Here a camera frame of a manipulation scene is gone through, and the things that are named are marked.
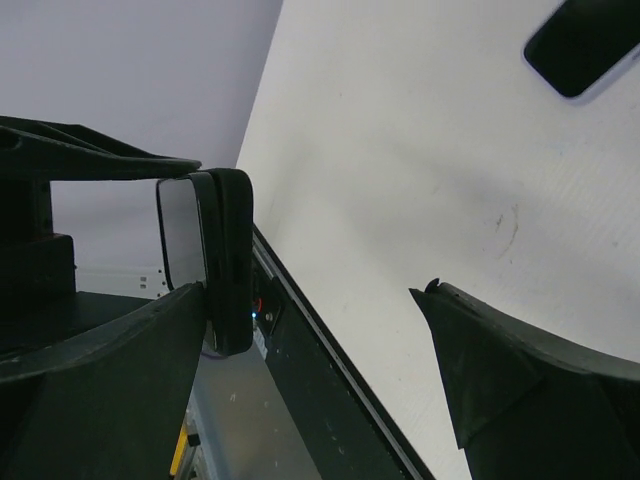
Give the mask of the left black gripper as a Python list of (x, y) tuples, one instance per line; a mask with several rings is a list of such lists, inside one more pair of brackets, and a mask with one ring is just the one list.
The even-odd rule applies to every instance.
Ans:
[(200, 162), (153, 154), (80, 124), (1, 119), (1, 347), (66, 329), (45, 309), (76, 293), (73, 239), (54, 229), (54, 182), (175, 178)]

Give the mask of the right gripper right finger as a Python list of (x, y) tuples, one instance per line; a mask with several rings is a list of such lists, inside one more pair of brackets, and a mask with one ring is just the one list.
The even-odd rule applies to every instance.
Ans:
[(639, 365), (439, 280), (411, 295), (475, 479), (636, 479)]

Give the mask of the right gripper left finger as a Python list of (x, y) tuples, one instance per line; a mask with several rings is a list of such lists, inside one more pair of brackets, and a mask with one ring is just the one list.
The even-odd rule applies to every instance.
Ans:
[(165, 479), (205, 332), (192, 284), (1, 315), (5, 479)]

